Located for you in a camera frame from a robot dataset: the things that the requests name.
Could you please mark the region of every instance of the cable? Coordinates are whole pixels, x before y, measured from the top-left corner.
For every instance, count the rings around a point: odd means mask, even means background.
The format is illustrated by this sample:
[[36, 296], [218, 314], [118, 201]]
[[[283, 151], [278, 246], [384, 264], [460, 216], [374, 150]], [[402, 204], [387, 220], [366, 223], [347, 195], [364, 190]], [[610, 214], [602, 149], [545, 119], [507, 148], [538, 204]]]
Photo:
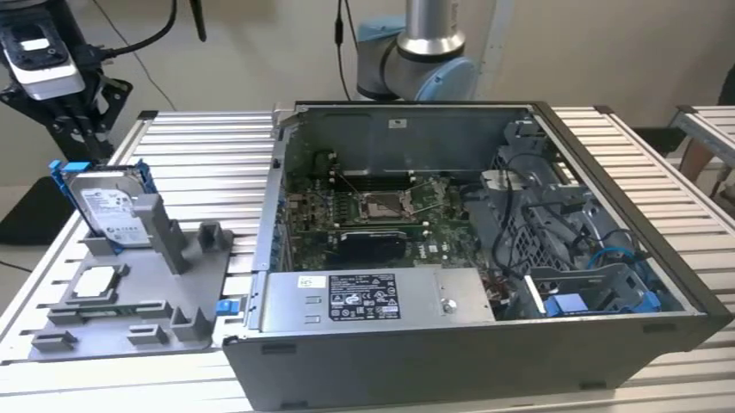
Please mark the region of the cable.
[[609, 252], [622, 252], [626, 256], [629, 256], [631, 259], [635, 258], [635, 254], [631, 250], [621, 247], [606, 247], [602, 250], [599, 250], [590, 259], [590, 262], [587, 263], [587, 269], [593, 268], [593, 265], [595, 265], [595, 262], [598, 259]]
[[344, 81], [343, 66], [343, 43], [344, 43], [344, 22], [343, 22], [343, 0], [336, 0], [336, 18], [335, 18], [335, 46], [336, 46], [336, 64], [340, 72], [340, 81], [343, 83], [344, 97], [351, 101], [347, 82]]
[[34, 272], [32, 269], [28, 269], [28, 268], [26, 268], [26, 267], [22, 267], [20, 265], [11, 264], [10, 262], [6, 262], [6, 261], [0, 261], [0, 265], [6, 265], [6, 267], [11, 267], [11, 268], [19, 269], [20, 271], [26, 271], [27, 273], [32, 273], [32, 272]]
[[350, 91], [347, 90], [347, 82], [344, 81], [343, 49], [339, 46], [336, 47], [336, 63], [340, 66], [340, 82], [343, 83], [344, 97], [347, 97], [347, 100], [351, 101], [352, 98], [350, 96]]
[[545, 161], [550, 161], [543, 155], [538, 154], [538, 153], [533, 153], [533, 152], [521, 152], [518, 154], [515, 154], [513, 157], [510, 157], [510, 159], [506, 161], [506, 165], [510, 166], [510, 163], [514, 162], [517, 160], [517, 158], [519, 157], [538, 157], [541, 159], [543, 159]]
[[498, 258], [498, 248], [500, 246], [500, 239], [503, 238], [503, 235], [509, 230], [513, 207], [514, 207], [514, 186], [513, 186], [513, 182], [510, 181], [510, 173], [506, 170], [506, 211], [503, 212], [503, 220], [500, 221], [500, 230], [498, 232], [498, 235], [495, 236], [495, 240], [492, 240], [491, 255], [492, 255], [492, 260], [495, 261], [495, 265], [500, 268], [500, 272], [503, 274], [511, 274], [518, 279], [521, 279], [521, 275], [517, 273], [517, 271], [514, 271], [511, 267], [503, 264], [500, 262], [500, 259]]
[[[123, 43], [126, 43], [126, 45], [130, 46], [128, 40], [126, 39], [126, 36], [123, 36], [123, 33], [119, 31], [118, 27], [115, 26], [115, 23], [112, 22], [112, 18], [108, 16], [107, 11], [104, 11], [103, 6], [98, 2], [98, 0], [92, 0], [92, 2], [95, 3], [96, 8], [99, 8], [100, 13], [103, 13], [104, 20], [107, 20], [107, 22], [111, 24], [112, 31], [118, 34], [118, 36], [123, 40]], [[154, 87], [159, 90], [159, 93], [162, 93], [162, 96], [166, 99], [166, 102], [170, 103], [171, 109], [176, 111], [178, 110], [176, 105], [171, 101], [170, 96], [163, 91], [162, 86], [159, 86], [159, 84], [155, 82], [154, 77], [151, 76], [151, 72], [148, 71], [148, 68], [146, 67], [146, 64], [143, 63], [143, 60], [140, 59], [140, 56], [138, 56], [136, 52], [132, 52], [132, 53], [134, 53], [134, 57], [138, 60], [138, 63], [140, 64], [140, 67], [143, 68], [143, 72], [146, 74], [146, 77], [148, 77], [148, 81], [151, 82]]]
[[350, 23], [350, 31], [352, 33], [352, 43], [355, 43], [355, 50], [358, 50], [358, 35], [355, 34], [355, 23], [352, 22], [352, 9], [350, 7], [350, 0], [344, 0], [344, 8], [347, 9], [347, 22]]
[[710, 192], [710, 198], [715, 197], [717, 191], [721, 190], [721, 185], [723, 185], [723, 181], [715, 182], [715, 185], [713, 186], [713, 192]]
[[[100, 7], [100, 4], [96, 2], [96, 0], [92, 0], [92, 1], [95, 2], [96, 6]], [[168, 32], [171, 31], [171, 28], [174, 27], [174, 23], [176, 22], [176, 12], [178, 12], [178, 0], [171, 0], [170, 20], [167, 21], [166, 26], [163, 26], [163, 29], [159, 31], [159, 33], [156, 33], [148, 39], [139, 41], [134, 45], [127, 45], [126, 47], [122, 47], [119, 49], [104, 50], [106, 59], [116, 58], [123, 54], [136, 52], [144, 47], [150, 46], [156, 41], [159, 41], [162, 37], [168, 34]]]
[[633, 232], [627, 228], [617, 228], [613, 231], [609, 231], [607, 234], [603, 235], [602, 238], [598, 241], [605, 242], [618, 232], [622, 232], [623, 234], [626, 234], [629, 236], [629, 238], [631, 239], [631, 244], [633, 244], [634, 249], [641, 250], [641, 240], [639, 240], [638, 236], [635, 235], [635, 232]]

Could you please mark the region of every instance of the power supply label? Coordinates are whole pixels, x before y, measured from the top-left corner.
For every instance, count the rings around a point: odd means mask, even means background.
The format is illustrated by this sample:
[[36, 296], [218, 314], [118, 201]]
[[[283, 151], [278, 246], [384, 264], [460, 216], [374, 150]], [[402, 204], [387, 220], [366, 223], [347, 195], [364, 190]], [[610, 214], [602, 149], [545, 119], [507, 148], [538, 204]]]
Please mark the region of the power supply label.
[[330, 318], [334, 321], [398, 320], [395, 274], [330, 275]]

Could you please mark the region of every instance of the blue drive bracket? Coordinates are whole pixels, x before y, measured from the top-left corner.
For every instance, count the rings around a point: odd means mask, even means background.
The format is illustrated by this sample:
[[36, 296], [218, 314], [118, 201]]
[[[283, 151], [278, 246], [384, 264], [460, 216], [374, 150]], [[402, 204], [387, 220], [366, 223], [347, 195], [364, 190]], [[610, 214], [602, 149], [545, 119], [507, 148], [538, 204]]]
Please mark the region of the blue drive bracket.
[[96, 237], [100, 237], [100, 234], [95, 232], [95, 227], [92, 226], [92, 223], [87, 219], [86, 214], [82, 212], [82, 208], [79, 207], [78, 200], [71, 194], [70, 186], [67, 185], [67, 182], [64, 181], [64, 176], [63, 176], [64, 172], [84, 172], [90, 168], [90, 165], [91, 165], [90, 162], [70, 162], [64, 167], [62, 167], [62, 161], [59, 159], [55, 159], [48, 164], [48, 169], [51, 170], [51, 177], [54, 179], [54, 182], [56, 183], [56, 186], [59, 187], [59, 190], [70, 200], [74, 207], [78, 209], [79, 215], [82, 215], [82, 218], [84, 219], [84, 222], [90, 227], [90, 232], [92, 232], [92, 234]]
[[154, 183], [154, 176], [151, 175], [151, 167], [148, 166], [148, 163], [143, 162], [143, 159], [138, 161], [136, 169], [140, 172], [140, 178], [143, 180], [146, 193], [158, 194], [159, 189], [156, 188], [156, 184]]

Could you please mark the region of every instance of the floor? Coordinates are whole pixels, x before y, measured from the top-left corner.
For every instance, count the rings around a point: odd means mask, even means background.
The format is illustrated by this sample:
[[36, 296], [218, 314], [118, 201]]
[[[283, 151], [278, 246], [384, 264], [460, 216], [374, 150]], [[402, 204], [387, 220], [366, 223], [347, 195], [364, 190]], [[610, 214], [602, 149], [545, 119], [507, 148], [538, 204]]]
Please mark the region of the floor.
[[[0, 187], [0, 218], [15, 207], [30, 187]], [[47, 247], [14, 247], [0, 244], [0, 260], [28, 269], [36, 267]], [[0, 266], [0, 313], [3, 313], [20, 286], [28, 279], [30, 273], [6, 266]]]

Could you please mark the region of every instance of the slotted aluminum surface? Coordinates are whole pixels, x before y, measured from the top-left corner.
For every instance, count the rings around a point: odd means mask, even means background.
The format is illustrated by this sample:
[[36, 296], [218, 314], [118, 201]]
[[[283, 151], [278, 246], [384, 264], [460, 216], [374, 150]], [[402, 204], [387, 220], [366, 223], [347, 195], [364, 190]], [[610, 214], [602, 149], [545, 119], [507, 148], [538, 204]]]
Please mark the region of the slotted aluminum surface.
[[735, 106], [682, 108], [673, 124], [735, 166]]
[[[735, 230], [717, 206], [633, 134], [614, 115], [593, 108], [557, 108], [607, 172], [735, 311]], [[219, 219], [238, 235], [224, 288], [247, 294], [263, 183], [268, 172], [267, 113], [160, 113], [136, 124], [118, 159], [152, 165], [172, 218], [184, 227]], [[10, 311], [0, 319], [6, 359], [28, 353], [28, 331], [46, 322], [39, 305], [62, 296], [79, 259], [84, 230], [74, 217]], [[238, 318], [219, 319], [215, 340]], [[590, 391], [380, 411], [735, 411], [735, 326], [695, 351], [659, 357], [615, 391]], [[247, 411], [251, 406], [222, 352], [0, 367], [0, 411]]]

